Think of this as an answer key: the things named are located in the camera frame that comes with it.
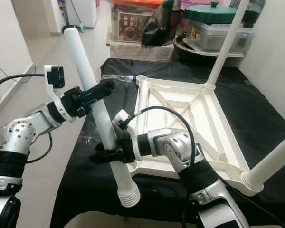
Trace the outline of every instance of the black plastic sheet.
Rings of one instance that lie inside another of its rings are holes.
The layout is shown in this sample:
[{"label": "black plastic sheet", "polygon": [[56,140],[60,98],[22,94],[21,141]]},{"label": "black plastic sheet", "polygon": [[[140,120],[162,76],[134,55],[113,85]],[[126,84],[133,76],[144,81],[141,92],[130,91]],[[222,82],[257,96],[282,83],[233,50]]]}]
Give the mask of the black plastic sheet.
[{"label": "black plastic sheet", "polygon": [[[211,68],[206,66],[122,59],[108,59],[101,69],[103,80],[115,82],[112,94],[104,99],[111,118],[122,108],[130,114],[134,112],[137,86],[133,77],[136,75],[204,83],[211,72]],[[252,168],[285,138],[285,121],[236,68],[223,68],[215,93],[242,153]],[[52,228],[63,227],[74,216],[87,211],[180,222],[185,189],[178,180],[136,175],[133,179],[141,192],[141,200],[133,208],[122,207],[109,164],[96,165],[88,159],[99,142],[99,133],[93,117],[89,115],[57,193]],[[258,209],[236,195],[233,197],[250,225],[274,224]],[[252,200],[285,222],[285,167],[268,180],[264,190],[252,197]],[[186,221],[194,223],[193,215],[194,208],[189,207]]]},{"label": "black plastic sheet", "polygon": [[172,43],[171,17],[174,0],[165,0],[149,18],[142,36],[144,46],[162,46]]}]

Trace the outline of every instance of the ribbed pipe end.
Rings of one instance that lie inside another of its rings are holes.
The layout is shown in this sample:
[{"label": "ribbed pipe end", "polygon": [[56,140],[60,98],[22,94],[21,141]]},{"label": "ribbed pipe end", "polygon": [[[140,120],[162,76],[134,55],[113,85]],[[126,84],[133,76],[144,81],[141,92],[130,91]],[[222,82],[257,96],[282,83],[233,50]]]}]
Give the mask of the ribbed pipe end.
[{"label": "ribbed pipe end", "polygon": [[141,194],[139,192],[137,185],[135,184],[134,191],[132,191],[130,194],[127,194],[127,195],[118,194],[118,197],[119,197],[121,204],[125,208],[131,208],[131,207],[134,207],[139,202],[139,200],[141,199]]}]

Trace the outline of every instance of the orange lid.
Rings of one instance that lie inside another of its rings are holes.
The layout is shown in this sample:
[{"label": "orange lid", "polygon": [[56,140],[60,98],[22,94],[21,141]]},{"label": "orange lid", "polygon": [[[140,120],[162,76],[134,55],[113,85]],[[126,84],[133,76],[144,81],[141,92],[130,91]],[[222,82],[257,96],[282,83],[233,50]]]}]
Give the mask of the orange lid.
[{"label": "orange lid", "polygon": [[111,0],[111,1],[115,4],[122,4],[122,5],[126,5],[129,3],[160,5],[163,2],[163,0]]}]

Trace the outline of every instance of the printed label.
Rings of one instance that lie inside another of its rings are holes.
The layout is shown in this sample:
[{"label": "printed label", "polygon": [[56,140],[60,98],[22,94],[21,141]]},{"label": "printed label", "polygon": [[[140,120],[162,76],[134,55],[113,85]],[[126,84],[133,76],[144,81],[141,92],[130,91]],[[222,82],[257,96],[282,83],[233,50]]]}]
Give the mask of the printed label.
[{"label": "printed label", "polygon": [[197,35],[198,35],[198,30],[196,28],[192,27],[191,38],[196,39]]},{"label": "printed label", "polygon": [[118,18],[118,41],[141,42],[144,28],[150,16],[119,12]]}]

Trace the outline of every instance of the metal screw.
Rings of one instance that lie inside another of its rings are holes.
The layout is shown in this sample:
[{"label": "metal screw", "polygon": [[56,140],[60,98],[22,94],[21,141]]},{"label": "metal screw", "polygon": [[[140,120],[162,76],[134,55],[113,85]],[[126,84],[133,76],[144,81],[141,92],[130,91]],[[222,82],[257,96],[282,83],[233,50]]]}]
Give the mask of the metal screw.
[{"label": "metal screw", "polygon": [[77,112],[79,115],[84,115],[86,113],[86,110],[83,107],[80,107],[77,109]]},{"label": "metal screw", "polygon": [[123,155],[123,153],[124,153],[124,151],[123,151],[123,149],[121,147],[117,148],[116,152],[117,152],[118,155]]}]

